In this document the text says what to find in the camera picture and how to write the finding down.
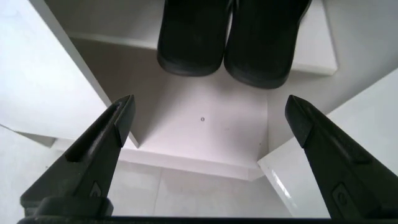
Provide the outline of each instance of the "white shelf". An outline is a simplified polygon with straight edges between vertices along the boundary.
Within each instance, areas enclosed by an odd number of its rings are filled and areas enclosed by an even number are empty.
[[[396,83],[398,69],[332,111],[328,117],[398,174]],[[259,165],[293,217],[330,217],[304,150],[295,138],[266,155]]]
[[[164,0],[46,0],[70,37],[156,49]],[[292,70],[332,75],[337,63],[321,0],[300,26]]]
[[[211,163],[222,168],[205,173],[224,169],[218,175],[240,179],[259,170],[257,160],[267,148],[266,90],[237,82],[224,68],[200,78],[171,75],[153,50],[72,41],[112,101],[136,97],[132,133],[139,151],[156,154],[156,160],[167,156],[164,166],[182,162],[181,169],[200,172]]]

